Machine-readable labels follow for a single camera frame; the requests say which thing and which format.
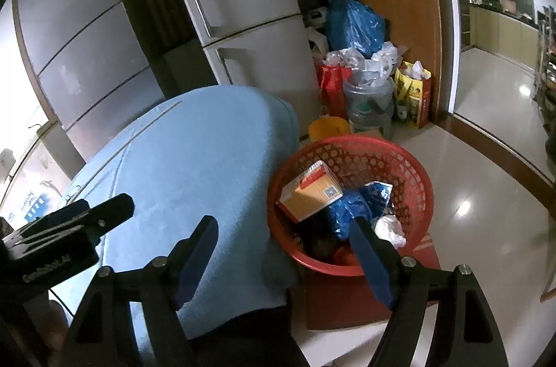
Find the white tissue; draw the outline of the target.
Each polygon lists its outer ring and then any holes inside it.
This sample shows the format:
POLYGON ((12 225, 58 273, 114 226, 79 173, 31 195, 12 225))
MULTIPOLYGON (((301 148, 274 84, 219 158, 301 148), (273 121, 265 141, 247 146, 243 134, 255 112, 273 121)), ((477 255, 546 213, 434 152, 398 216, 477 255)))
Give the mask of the white tissue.
POLYGON ((380 217, 374 226, 374 232, 379 239, 390 242, 394 248, 406 246, 407 241, 401 222, 394 214, 385 214, 380 217))

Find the blue plastic bag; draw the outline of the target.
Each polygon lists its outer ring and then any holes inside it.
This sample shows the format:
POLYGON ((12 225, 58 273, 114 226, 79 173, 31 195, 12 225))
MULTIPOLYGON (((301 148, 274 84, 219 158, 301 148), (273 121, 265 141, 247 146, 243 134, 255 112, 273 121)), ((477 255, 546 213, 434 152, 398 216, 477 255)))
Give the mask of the blue plastic bag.
POLYGON ((339 240, 349 238, 350 225, 355 218, 363 217, 369 225, 373 223, 368 204, 357 189, 345 190, 342 197, 327 207, 327 215, 335 236, 339 240))

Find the orange red medicine box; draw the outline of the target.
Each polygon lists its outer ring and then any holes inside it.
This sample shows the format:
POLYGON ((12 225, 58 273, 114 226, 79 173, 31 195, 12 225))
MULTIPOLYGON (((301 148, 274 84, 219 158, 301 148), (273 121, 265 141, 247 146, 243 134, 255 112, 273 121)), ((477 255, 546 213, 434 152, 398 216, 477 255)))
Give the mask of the orange red medicine box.
POLYGON ((282 188, 277 205, 298 223, 342 197, 343 189, 335 173, 319 160, 282 188))

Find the blue white wrapper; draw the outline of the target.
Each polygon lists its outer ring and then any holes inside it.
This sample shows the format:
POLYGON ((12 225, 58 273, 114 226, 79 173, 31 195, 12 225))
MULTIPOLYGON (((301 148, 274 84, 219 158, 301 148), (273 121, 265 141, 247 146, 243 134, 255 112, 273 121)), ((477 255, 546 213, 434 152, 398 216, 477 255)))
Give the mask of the blue white wrapper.
POLYGON ((368 204, 373 219, 378 219, 390 208, 393 185, 382 181, 371 181, 359 188, 359 193, 368 204))

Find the red plastic basket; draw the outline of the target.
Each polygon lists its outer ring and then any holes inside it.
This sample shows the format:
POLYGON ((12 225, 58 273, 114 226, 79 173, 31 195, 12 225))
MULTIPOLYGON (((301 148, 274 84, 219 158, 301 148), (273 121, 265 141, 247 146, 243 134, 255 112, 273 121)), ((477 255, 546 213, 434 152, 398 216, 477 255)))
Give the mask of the red plastic basket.
POLYGON ((433 218, 433 187, 421 163, 383 139, 335 136, 298 150, 270 181, 271 236, 313 271, 363 274, 349 246, 355 217, 400 253, 411 252, 433 218))

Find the blue tablecloth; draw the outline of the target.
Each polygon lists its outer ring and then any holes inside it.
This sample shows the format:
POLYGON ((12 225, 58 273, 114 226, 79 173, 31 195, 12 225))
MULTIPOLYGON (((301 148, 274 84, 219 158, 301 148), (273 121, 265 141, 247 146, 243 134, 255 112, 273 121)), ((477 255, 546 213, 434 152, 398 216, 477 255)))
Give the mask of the blue tablecloth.
POLYGON ((257 88, 215 85, 159 104, 123 129, 75 176, 68 193, 98 205, 127 194, 133 216, 101 239, 98 265, 141 268, 190 237, 203 217, 217 246, 178 317, 188 338, 242 314, 281 308, 296 278, 270 238, 270 179, 299 147, 293 108, 257 88))

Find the yellow plastic basin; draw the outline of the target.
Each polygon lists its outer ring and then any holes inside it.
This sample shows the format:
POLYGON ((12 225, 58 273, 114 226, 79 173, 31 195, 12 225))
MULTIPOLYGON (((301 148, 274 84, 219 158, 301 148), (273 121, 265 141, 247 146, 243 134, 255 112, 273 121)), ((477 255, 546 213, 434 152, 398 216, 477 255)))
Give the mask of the yellow plastic basin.
POLYGON ((351 132, 350 124, 342 117, 320 117, 308 127, 309 139, 316 142, 328 137, 345 136, 351 132))

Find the grey multi-door fridge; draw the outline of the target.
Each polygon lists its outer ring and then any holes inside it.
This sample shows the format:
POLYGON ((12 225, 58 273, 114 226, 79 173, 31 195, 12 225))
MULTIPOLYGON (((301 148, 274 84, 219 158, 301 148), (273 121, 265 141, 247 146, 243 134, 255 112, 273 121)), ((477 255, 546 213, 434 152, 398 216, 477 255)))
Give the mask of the grey multi-door fridge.
POLYGON ((15 0, 50 108, 84 160, 164 100, 123 0, 15 0))

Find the clear plastic jar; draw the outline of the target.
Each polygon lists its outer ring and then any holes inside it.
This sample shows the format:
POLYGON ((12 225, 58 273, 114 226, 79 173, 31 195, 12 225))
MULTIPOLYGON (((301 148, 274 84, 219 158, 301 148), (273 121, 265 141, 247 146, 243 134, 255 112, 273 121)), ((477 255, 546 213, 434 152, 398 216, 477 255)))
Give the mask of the clear plastic jar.
POLYGON ((343 90, 353 133, 378 130, 383 138, 392 138, 393 88, 389 76, 380 78, 377 72, 352 71, 344 80, 343 90))

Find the yellow paper bag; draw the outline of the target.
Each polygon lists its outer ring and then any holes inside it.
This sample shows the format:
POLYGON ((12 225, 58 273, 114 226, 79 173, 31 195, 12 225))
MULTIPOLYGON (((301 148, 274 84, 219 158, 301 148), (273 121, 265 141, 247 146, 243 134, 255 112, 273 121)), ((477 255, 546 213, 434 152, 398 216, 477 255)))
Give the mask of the yellow paper bag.
POLYGON ((420 61, 402 61, 395 72, 395 103, 399 120, 423 128, 429 119, 432 74, 420 61))

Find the red gift bag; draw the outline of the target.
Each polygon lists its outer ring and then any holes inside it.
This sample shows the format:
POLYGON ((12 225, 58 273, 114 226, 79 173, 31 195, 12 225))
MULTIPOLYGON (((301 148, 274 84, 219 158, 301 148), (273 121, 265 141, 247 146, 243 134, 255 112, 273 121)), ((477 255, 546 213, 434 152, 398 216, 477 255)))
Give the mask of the red gift bag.
POLYGON ((348 118, 343 84, 351 74, 352 70, 346 67, 324 64, 318 66, 319 97, 324 115, 341 117, 344 120, 348 118))

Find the large blue bag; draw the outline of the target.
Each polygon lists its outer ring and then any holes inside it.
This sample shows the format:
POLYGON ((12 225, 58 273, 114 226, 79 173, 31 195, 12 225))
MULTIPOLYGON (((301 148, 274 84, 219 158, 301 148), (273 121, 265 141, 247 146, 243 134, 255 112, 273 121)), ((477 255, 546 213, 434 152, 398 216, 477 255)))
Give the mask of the large blue bag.
POLYGON ((327 10, 326 36, 331 50, 352 48, 365 59, 371 59, 384 44, 385 22, 357 0, 331 0, 327 10))

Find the silver two-door fridge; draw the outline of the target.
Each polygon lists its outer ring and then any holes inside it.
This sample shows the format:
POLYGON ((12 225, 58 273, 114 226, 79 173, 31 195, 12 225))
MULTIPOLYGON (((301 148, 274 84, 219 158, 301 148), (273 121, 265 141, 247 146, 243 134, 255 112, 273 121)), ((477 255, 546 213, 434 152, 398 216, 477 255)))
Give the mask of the silver two-door fridge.
POLYGON ((184 1, 217 82, 287 101, 306 133, 319 117, 319 84, 298 1, 184 1))

